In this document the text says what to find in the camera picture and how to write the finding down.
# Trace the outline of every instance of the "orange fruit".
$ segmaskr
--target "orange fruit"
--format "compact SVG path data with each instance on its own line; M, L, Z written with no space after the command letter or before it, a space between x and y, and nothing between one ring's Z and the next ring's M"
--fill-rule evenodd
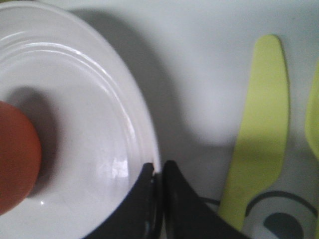
M30 120L0 101L0 215L19 204L40 170L41 145Z

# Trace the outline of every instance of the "white plate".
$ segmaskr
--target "white plate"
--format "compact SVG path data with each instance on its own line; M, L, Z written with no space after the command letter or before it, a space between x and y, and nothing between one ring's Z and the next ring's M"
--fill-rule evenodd
M146 162L160 169L141 93L86 23L35 2L0 4L0 100L38 130L43 170L0 217L0 238L78 239L121 203Z

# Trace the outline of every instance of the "black plastic piece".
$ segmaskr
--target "black plastic piece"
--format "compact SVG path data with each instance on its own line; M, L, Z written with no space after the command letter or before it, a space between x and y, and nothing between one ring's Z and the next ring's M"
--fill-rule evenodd
M162 225L162 192L151 163L143 165L119 207L86 239L157 239Z
M165 163L162 179L169 239L249 239L201 201L174 161Z

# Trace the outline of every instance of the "orange ball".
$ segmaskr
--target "orange ball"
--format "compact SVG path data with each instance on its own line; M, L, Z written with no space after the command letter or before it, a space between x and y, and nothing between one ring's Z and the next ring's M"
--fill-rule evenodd
M41 145L30 120L0 101L0 215L32 190L40 170Z

